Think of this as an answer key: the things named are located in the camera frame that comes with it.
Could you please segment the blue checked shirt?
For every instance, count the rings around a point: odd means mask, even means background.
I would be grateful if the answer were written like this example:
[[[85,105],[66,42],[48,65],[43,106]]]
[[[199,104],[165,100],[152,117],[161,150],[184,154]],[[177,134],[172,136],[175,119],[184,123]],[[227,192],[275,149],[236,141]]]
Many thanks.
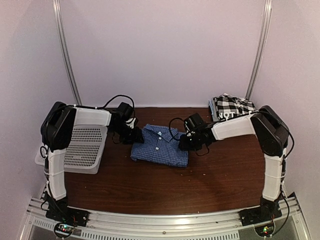
[[[144,143],[134,143],[130,158],[171,167],[188,166],[189,153],[179,149],[183,135],[176,128],[147,124],[141,130]]]

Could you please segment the black white plaid shirt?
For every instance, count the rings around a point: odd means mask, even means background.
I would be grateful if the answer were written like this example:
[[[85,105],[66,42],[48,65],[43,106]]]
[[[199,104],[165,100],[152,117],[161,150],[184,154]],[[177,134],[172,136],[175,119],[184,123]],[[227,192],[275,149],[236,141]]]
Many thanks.
[[[236,97],[227,93],[213,98],[215,115],[219,120],[233,119],[256,111],[255,104],[245,97]]]

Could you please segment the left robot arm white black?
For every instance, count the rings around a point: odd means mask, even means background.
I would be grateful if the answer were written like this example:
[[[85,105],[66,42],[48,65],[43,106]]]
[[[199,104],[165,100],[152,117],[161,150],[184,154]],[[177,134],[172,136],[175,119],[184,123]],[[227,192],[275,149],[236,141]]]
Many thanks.
[[[103,128],[118,134],[121,144],[143,143],[142,130],[137,127],[134,105],[121,102],[113,110],[106,106],[92,107],[67,105],[57,101],[43,121],[40,133],[46,152],[44,158],[44,175],[47,187],[47,202],[52,213],[61,222],[72,218],[68,207],[65,187],[65,156],[72,141],[72,134],[77,127],[93,130]]]

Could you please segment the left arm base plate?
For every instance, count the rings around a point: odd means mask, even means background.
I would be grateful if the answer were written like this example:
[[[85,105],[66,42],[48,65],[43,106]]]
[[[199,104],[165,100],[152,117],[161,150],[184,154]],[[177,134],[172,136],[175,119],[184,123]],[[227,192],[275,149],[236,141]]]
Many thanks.
[[[66,205],[59,207],[50,206],[45,214],[46,218],[55,220],[60,223],[65,223],[74,227],[86,227],[89,217],[89,212],[70,208]]]

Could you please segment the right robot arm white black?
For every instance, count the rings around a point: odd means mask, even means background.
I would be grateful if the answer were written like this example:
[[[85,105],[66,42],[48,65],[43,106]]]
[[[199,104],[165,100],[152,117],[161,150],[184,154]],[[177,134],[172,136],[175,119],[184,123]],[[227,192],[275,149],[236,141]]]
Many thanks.
[[[256,216],[266,221],[276,212],[286,175],[290,131],[270,106],[212,123],[205,122],[195,113],[184,120],[184,129],[185,133],[178,139],[178,147],[182,151],[198,151],[203,146],[229,138],[255,136],[265,162],[264,187]]]

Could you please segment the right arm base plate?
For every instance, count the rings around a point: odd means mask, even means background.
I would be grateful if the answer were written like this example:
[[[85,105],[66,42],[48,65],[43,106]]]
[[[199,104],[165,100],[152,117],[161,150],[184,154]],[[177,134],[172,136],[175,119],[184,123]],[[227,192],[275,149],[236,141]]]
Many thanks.
[[[258,206],[254,208],[246,208],[239,212],[240,221],[243,227],[270,222],[271,220],[281,216],[282,212],[278,207],[271,209],[267,206]]]

